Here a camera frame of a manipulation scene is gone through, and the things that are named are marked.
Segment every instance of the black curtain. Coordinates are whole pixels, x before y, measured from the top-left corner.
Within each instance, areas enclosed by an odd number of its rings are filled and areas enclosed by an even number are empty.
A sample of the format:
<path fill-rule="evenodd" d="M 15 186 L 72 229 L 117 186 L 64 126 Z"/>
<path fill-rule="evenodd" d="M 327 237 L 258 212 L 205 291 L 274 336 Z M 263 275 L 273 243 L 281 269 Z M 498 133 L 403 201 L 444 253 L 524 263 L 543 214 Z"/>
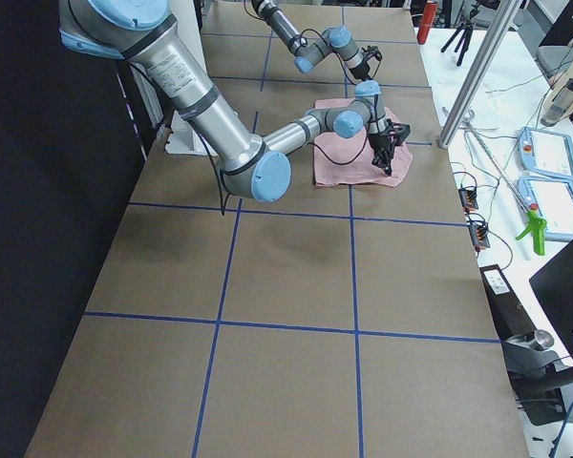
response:
<path fill-rule="evenodd" d="M 0 458 L 23 456 L 143 165 L 115 63 L 0 2 Z"/>

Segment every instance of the towel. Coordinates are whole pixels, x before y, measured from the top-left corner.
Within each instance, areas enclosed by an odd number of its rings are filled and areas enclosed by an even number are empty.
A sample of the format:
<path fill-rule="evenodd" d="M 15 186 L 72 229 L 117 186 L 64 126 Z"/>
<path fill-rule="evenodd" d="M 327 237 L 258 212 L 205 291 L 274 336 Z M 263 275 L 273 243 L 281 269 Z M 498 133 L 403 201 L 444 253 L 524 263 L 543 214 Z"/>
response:
<path fill-rule="evenodd" d="M 315 108 L 335 108 L 346 107 L 352 102 L 351 98 L 331 98 L 327 100 L 317 100 Z M 399 122 L 394 113 L 385 108 L 387 116 L 393 122 Z M 316 137 L 314 143 L 322 148 L 327 156 L 336 162 L 347 162 L 351 160 L 363 146 L 366 133 L 362 129 L 353 138 L 342 138 L 334 132 L 326 132 Z M 412 163 L 412 153 L 408 147 L 397 146 L 394 149 L 393 175 L 388 176 L 382 170 L 371 165 L 373 159 L 373 149 L 369 142 L 365 145 L 361 156 L 352 164 L 339 166 L 332 164 L 325 156 L 314 148 L 314 177 L 317 186 L 335 186 L 337 184 L 383 184 L 385 186 L 398 186 L 408 173 Z"/>

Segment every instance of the blue joint cap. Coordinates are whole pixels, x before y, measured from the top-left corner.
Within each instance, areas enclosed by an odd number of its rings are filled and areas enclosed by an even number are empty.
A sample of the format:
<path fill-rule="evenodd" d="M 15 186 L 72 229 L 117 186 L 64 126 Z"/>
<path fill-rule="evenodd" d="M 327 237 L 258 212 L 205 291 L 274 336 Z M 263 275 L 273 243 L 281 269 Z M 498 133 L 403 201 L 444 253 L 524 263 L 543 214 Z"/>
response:
<path fill-rule="evenodd" d="M 352 35 L 346 26 L 335 27 L 329 32 L 329 44 L 333 48 L 344 48 L 352 40 Z"/>
<path fill-rule="evenodd" d="M 352 138 L 361 129 L 363 129 L 363 118 L 356 112 L 342 112 L 333 120 L 333 131 L 342 138 Z"/>
<path fill-rule="evenodd" d="M 87 0 L 100 16 L 128 31 L 149 31 L 169 13 L 168 0 Z"/>
<path fill-rule="evenodd" d="M 355 97 L 369 97 L 370 95 L 380 95 L 380 85 L 370 79 L 369 81 L 363 81 L 359 83 L 354 88 Z"/>
<path fill-rule="evenodd" d="M 252 174 L 250 190 L 260 202 L 273 202 L 281 198 L 290 183 L 290 162 L 278 151 L 263 155 Z"/>
<path fill-rule="evenodd" d="M 297 67 L 301 73 L 310 73 L 314 68 L 312 63 L 301 55 L 295 57 L 295 67 Z"/>
<path fill-rule="evenodd" d="M 61 29 L 59 30 L 59 33 L 61 34 L 62 44 L 70 51 L 116 60 L 121 60 L 123 58 L 119 51 L 115 48 L 111 48 L 110 46 L 98 45 L 93 41 L 72 35 L 71 33 L 67 33 Z"/>

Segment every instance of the white table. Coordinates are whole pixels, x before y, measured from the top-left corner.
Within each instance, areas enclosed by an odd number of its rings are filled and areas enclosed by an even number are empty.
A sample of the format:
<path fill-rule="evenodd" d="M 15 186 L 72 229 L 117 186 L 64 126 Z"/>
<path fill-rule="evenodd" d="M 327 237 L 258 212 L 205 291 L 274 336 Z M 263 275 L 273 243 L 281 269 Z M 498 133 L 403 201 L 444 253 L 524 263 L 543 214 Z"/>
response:
<path fill-rule="evenodd" d="M 469 72 L 485 34 L 485 31 L 474 31 L 470 49 L 464 58 L 462 66 L 457 67 L 456 59 L 458 54 L 454 53 L 457 40 L 451 44 L 450 49 L 445 53 L 440 52 L 440 49 L 453 32 L 453 30 L 432 29 L 427 43 L 420 47 L 427 75 L 434 91 L 435 107 L 440 119 L 445 119 L 442 107 L 447 105 L 450 108 L 450 105 L 456 98 L 460 85 L 467 72 Z M 548 84 L 543 77 L 507 92 L 490 94 L 488 92 L 510 88 L 536 76 L 541 76 L 541 72 L 520 37 L 516 32 L 508 32 L 476 95 L 473 104 L 475 117 L 472 123 L 474 127 L 479 129 L 496 127 L 493 130 L 483 131 L 485 135 L 491 136 L 517 136 L 525 125 L 535 127 L 537 117 L 532 115 L 536 111 L 541 98 L 548 90 Z M 573 125 L 569 120 L 563 120 L 557 126 L 548 130 L 571 135 L 573 140 Z M 513 138 L 485 139 L 485 141 L 493 151 L 494 156 L 502 164 L 506 162 L 516 143 L 516 140 Z M 452 161 L 464 164 L 466 171 L 477 178 L 478 184 L 494 185 L 496 183 L 472 166 L 472 159 L 467 153 L 462 130 L 458 131 L 450 145 L 449 154 Z M 480 148 L 476 148 L 473 151 L 473 157 L 478 166 L 495 176 L 498 174 Z M 455 171 L 462 170 L 462 167 L 458 164 L 453 164 L 453 168 Z M 513 180 L 521 175 L 522 169 L 516 154 L 512 156 L 506 171 Z M 462 175 L 456 176 L 456 182 L 460 183 L 461 178 Z M 478 190 L 479 213 L 486 218 L 490 214 L 489 202 L 492 193 L 493 190 L 490 187 Z M 490 229 L 507 240 L 514 252 L 514 259 L 504 271 L 504 274 L 537 328 L 552 332 L 556 338 L 556 332 L 545 317 L 528 280 L 557 254 L 565 246 L 565 243 L 547 241 L 545 243 L 546 255 L 544 257 L 537 256 L 533 252 L 531 237 L 526 237 L 520 241 L 515 240 L 515 236 L 521 232 L 523 227 L 524 219 L 516 201 L 509 188 L 504 183 L 501 183 L 493 204 Z M 498 239 L 493 236 L 490 237 L 492 247 L 480 253 L 478 265 L 485 266 L 496 263 L 499 266 L 504 266 L 509 261 L 509 252 Z M 567 351 L 564 346 L 560 340 L 556 340 L 557 343 L 553 349 L 559 356 L 566 355 Z M 572 364 L 569 359 L 564 361 L 566 364 Z M 521 419 L 531 456 L 547 456 L 549 449 L 551 449 L 551 440 L 556 437 L 560 424 L 534 427 L 525 414 L 521 415 Z M 533 436 L 541 437 L 543 441 L 533 441 Z M 562 437 L 557 456 L 569 457 L 572 455 L 573 424 L 569 424 Z"/>

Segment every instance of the blue tape line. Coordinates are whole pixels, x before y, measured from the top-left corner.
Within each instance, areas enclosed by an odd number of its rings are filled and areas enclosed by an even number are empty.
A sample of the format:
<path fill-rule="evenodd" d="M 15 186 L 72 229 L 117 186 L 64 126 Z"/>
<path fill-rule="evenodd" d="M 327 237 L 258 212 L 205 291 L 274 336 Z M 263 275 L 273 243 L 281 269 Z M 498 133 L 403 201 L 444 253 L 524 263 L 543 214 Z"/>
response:
<path fill-rule="evenodd" d="M 251 215 L 273 215 L 277 217 L 299 217 L 299 218 L 321 218 L 321 219 L 350 219 L 350 217 L 339 215 L 322 215 L 313 213 L 289 213 L 289 212 L 272 212 L 269 210 L 242 210 L 243 213 Z"/>
<path fill-rule="evenodd" d="M 255 118 L 252 120 L 252 133 L 257 132 L 257 122 L 259 121 L 259 112 L 255 112 Z"/>
<path fill-rule="evenodd" d="M 361 336 L 375 336 L 375 337 L 394 337 L 397 339 L 419 339 L 427 341 L 449 341 L 449 342 L 469 342 L 479 344 L 500 344 L 498 339 L 485 339 L 480 337 L 459 337 L 459 336 L 438 336 L 433 334 L 414 334 L 414 333 L 401 333 L 390 331 L 370 331 L 360 329 L 358 332 L 354 329 L 340 329 L 337 327 L 316 327 L 316 326 L 302 326 L 291 324 L 277 324 L 277 323 L 251 323 L 251 322 L 236 322 L 236 321 L 220 321 L 206 320 L 202 318 L 186 318 L 186 317 L 169 317 L 161 315 L 140 315 L 133 313 L 115 313 L 115 312 L 84 312 L 86 317 L 97 318 L 121 318 L 125 320 L 148 320 L 153 322 L 177 322 L 177 323 L 193 323 L 193 324 L 217 324 L 234 327 L 258 327 L 265 329 L 282 329 L 291 331 L 305 331 L 305 332 L 325 332 L 330 334 L 359 334 Z"/>
<path fill-rule="evenodd" d="M 365 40 L 365 39 L 360 39 L 360 40 L 356 40 L 357 43 L 388 43 L 391 45 L 416 45 L 418 46 L 418 43 L 416 43 L 415 41 L 394 41 L 394 40 Z"/>
<path fill-rule="evenodd" d="M 253 33 L 248 34 L 248 33 L 219 33 L 216 31 L 203 31 L 201 33 L 201 36 L 235 36 L 235 37 L 242 37 L 242 38 L 267 38 L 268 35 L 255 35 Z M 390 43 L 390 44 L 395 44 L 395 45 L 416 45 L 418 46 L 418 43 L 416 43 L 415 41 L 393 41 L 393 40 L 368 40 L 368 39 L 357 39 L 356 40 L 357 43 Z"/>
<path fill-rule="evenodd" d="M 468 227 L 466 222 L 443 222 L 443 221 L 424 221 L 418 219 L 394 219 L 394 218 L 368 218 L 368 217 L 354 217 L 357 221 L 371 221 L 371 222 L 397 222 L 401 224 L 424 224 L 428 226 L 452 226 L 452 227 Z"/>
<path fill-rule="evenodd" d="M 131 313 L 114 313 L 114 312 L 84 312 L 86 317 L 103 317 L 103 318 L 125 318 L 129 320 L 149 320 L 153 322 L 179 322 L 179 323 L 201 323 L 216 324 L 214 320 L 204 320 L 202 318 L 184 318 L 184 317 L 166 317 L 155 315 L 137 315 Z"/>
<path fill-rule="evenodd" d="M 176 205 L 176 204 L 163 204 L 163 203 L 148 203 L 132 201 L 130 205 L 144 206 L 144 207 L 159 207 L 159 208 L 174 208 L 181 210 L 207 210 L 211 212 L 220 212 L 218 207 L 203 207 L 197 205 Z M 319 219 L 354 219 L 356 221 L 370 221 L 370 222 L 395 222 L 399 224 L 423 224 L 428 226 L 451 226 L 451 227 L 467 227 L 465 222 L 444 222 L 444 221 L 425 221 L 418 219 L 396 219 L 396 218 L 380 218 L 380 217 L 347 217 L 343 215 L 324 215 L 314 213 L 290 213 L 290 212 L 272 212 L 270 210 L 246 210 L 246 209 L 233 209 L 226 208 L 225 212 L 228 213 L 247 213 L 250 215 L 271 215 L 277 217 L 296 217 L 296 218 L 319 218 Z"/>
<path fill-rule="evenodd" d="M 195 431 L 195 440 L 193 442 L 193 450 L 191 457 L 196 458 L 198 455 L 198 448 L 200 446 L 200 434 L 202 433 L 203 414 L 205 412 L 206 401 L 208 399 L 208 388 L 210 387 L 210 378 L 212 377 L 212 367 L 214 365 L 214 357 L 217 352 L 217 342 L 219 341 L 219 331 L 221 329 L 221 317 L 223 315 L 223 306 L 225 296 L 227 294 L 227 285 L 229 284 L 229 272 L 231 270 L 231 262 L 233 260 L 233 252 L 236 247 L 236 239 L 238 237 L 238 224 L 240 223 L 240 210 L 242 209 L 242 199 L 238 203 L 238 213 L 236 220 L 233 224 L 233 234 L 231 236 L 231 246 L 229 247 L 229 256 L 227 257 L 227 266 L 225 267 L 225 276 L 223 280 L 223 291 L 221 292 L 221 302 L 219 303 L 219 312 L 217 314 L 217 321 L 214 327 L 214 336 L 212 338 L 212 347 L 210 348 L 210 358 L 208 359 L 208 368 L 206 369 L 206 378 L 203 384 L 202 404 L 200 405 L 200 413 L 198 415 L 198 425 Z"/>
<path fill-rule="evenodd" d="M 262 82 L 273 82 L 273 83 L 295 83 L 295 84 L 333 84 L 341 86 L 344 83 L 338 83 L 334 81 L 304 81 L 300 79 L 283 79 L 283 78 L 253 78 L 251 76 L 220 76 L 220 75 L 211 75 L 213 79 L 232 79 L 232 80 L 239 80 L 242 81 L 262 81 Z M 405 88 L 405 89 L 431 89 L 431 86 L 416 86 L 416 85 L 408 85 L 408 84 L 380 84 L 381 88 Z"/>
<path fill-rule="evenodd" d="M 500 344 L 499 339 L 484 339 L 479 337 L 436 336 L 433 334 L 410 334 L 385 331 L 359 331 L 362 336 L 396 337 L 399 339 L 420 339 L 424 341 L 468 342 L 476 344 Z"/>
<path fill-rule="evenodd" d="M 354 360 L 356 365 L 356 407 L 358 413 L 359 458 L 365 458 L 365 437 L 363 435 L 363 394 L 361 387 L 361 348 L 359 342 L 359 304 L 356 289 L 356 239 L 354 236 L 354 198 L 352 185 L 348 185 L 350 207 L 350 263 L 352 266 L 352 312 L 354 314 Z"/>
<path fill-rule="evenodd" d="M 282 329 L 286 331 L 306 331 L 306 332 L 328 332 L 331 334 L 355 334 L 352 329 L 340 329 L 337 327 L 317 327 L 317 326 L 300 326 L 295 324 L 277 324 L 277 323 L 251 323 L 251 322 L 233 322 L 222 321 L 224 326 L 234 327 L 257 327 L 262 329 Z"/>
<path fill-rule="evenodd" d="M 269 34 L 269 39 L 267 40 L 267 52 L 265 53 L 264 74 L 261 77 L 261 88 L 259 89 L 260 93 L 262 93 L 264 91 L 265 75 L 267 74 L 267 63 L 269 62 L 269 51 L 271 50 L 272 36 L 273 36 L 273 32 Z"/>
<path fill-rule="evenodd" d="M 217 33 L 215 31 L 205 31 L 201 33 L 201 36 L 241 36 L 242 38 L 268 38 L 269 35 L 255 35 L 246 33 Z"/>

